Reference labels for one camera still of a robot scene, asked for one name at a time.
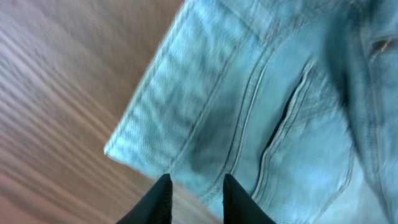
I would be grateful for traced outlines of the light blue denim shorts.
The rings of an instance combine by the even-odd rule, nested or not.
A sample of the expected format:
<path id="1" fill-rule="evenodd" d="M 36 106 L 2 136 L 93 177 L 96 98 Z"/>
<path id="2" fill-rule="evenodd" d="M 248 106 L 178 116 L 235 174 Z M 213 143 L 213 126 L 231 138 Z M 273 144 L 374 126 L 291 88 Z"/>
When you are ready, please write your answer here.
<path id="1" fill-rule="evenodd" d="M 217 217 L 397 222 L 397 1 L 185 1 L 104 149 Z"/>

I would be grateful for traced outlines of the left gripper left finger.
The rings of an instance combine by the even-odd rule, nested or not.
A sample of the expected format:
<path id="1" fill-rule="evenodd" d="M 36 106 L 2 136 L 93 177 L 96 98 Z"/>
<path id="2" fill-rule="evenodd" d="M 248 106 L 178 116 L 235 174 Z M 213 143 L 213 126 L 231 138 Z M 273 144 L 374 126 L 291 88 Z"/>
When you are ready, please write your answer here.
<path id="1" fill-rule="evenodd" d="M 173 183 L 164 174 L 116 224 L 171 224 Z"/>

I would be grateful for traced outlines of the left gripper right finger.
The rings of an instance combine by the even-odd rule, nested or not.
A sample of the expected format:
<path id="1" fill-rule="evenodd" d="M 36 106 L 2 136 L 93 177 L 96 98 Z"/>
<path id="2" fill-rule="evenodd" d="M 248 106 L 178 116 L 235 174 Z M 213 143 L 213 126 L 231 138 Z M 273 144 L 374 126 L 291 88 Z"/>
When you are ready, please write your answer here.
<path id="1" fill-rule="evenodd" d="M 275 224 L 255 203 L 239 182 L 226 174 L 223 181 L 224 224 Z"/>

